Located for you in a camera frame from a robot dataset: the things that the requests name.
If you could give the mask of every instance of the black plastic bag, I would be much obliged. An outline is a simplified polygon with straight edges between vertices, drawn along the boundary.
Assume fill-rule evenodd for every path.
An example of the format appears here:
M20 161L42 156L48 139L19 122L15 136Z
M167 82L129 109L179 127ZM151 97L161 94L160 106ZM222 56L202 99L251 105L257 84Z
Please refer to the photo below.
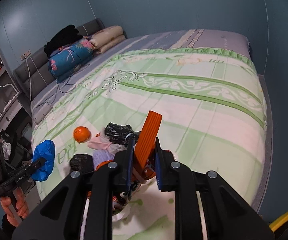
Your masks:
M129 137L138 140L138 135L140 132L134 132L132 127L128 125L118 125L114 123L109 123L105 127L105 135L109 138L111 143L116 143L120 145L124 145L127 147Z
M70 167L70 173L72 171L79 171L81 174L93 172L93 158L88 154L76 154L70 160Z

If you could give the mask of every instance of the blue plastic bag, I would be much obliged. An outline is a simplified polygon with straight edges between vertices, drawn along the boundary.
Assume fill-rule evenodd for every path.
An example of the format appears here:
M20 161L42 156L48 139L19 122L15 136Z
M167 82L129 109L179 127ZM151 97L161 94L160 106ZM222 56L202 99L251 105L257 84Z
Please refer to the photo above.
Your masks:
M34 150L33 162L38 158L43 157L46 159L44 165L39 168L31 178L35 181L45 181L53 171L55 159L55 145L51 140L41 142Z

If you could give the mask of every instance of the pink cloth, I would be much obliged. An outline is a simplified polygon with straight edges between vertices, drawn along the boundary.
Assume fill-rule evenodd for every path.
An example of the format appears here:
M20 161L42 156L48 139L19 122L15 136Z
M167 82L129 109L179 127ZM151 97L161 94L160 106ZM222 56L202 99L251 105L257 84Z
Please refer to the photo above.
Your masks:
M87 142L87 146L95 150L107 150L112 143L101 136L93 137Z

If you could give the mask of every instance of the orange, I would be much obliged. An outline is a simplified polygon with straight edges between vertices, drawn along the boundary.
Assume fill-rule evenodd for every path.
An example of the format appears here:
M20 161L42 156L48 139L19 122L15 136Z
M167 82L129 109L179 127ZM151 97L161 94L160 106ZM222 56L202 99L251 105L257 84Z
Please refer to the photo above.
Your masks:
M86 128L84 126L79 126L79 127L75 128L75 130L73 132L73 137L77 142L81 143L81 142L84 142L91 137L91 132L89 131L88 128Z

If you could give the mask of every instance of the silver screw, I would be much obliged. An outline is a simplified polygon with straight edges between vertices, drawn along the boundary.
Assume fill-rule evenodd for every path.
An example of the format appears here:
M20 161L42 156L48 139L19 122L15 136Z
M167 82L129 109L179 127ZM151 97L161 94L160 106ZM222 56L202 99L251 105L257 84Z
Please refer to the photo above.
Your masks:
M179 162L172 162L171 163L171 167L174 169L178 169L181 166L181 164Z
M217 173L216 171L209 171L207 173L208 177L211 178L211 179L215 179L217 177Z
M110 169L115 169L117 167L117 163L116 162L110 162L107 165Z
M79 176L80 176L80 172L79 171L72 171L71 172L71 177L73 178L73 179L76 179L76 178L78 178Z

